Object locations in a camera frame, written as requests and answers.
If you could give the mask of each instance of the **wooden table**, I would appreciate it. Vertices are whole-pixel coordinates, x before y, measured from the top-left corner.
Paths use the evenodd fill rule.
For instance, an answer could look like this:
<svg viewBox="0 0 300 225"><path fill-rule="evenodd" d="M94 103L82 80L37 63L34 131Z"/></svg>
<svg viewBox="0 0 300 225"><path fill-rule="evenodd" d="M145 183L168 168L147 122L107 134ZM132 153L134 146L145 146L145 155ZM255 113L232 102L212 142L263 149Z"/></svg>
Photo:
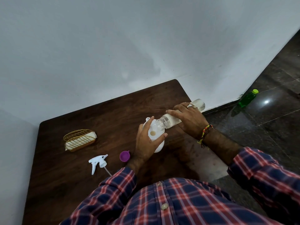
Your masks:
<svg viewBox="0 0 300 225"><path fill-rule="evenodd" d="M23 224L58 224L68 217L108 177L99 166L91 175L88 160L108 154L106 167L115 173L125 166L119 159L120 153L135 148L139 124L152 115L160 118L181 102L190 99L179 82L171 80L42 122ZM76 152L65 151L63 136L79 129L95 131L96 142ZM195 140L177 126L166 132L163 149L140 170L136 191L171 177L199 179L187 166Z"/></svg>

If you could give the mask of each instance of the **floor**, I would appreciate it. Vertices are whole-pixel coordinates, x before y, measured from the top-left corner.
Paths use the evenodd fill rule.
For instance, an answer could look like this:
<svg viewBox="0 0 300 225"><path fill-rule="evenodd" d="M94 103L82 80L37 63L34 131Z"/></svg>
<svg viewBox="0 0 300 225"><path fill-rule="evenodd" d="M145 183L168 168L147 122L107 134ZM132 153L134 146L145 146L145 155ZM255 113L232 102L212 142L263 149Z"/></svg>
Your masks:
<svg viewBox="0 0 300 225"><path fill-rule="evenodd" d="M229 105L207 113L210 124L243 146L258 148L300 174L300 31L249 88L257 97L245 108ZM264 214L228 175L212 183L249 209Z"/></svg>

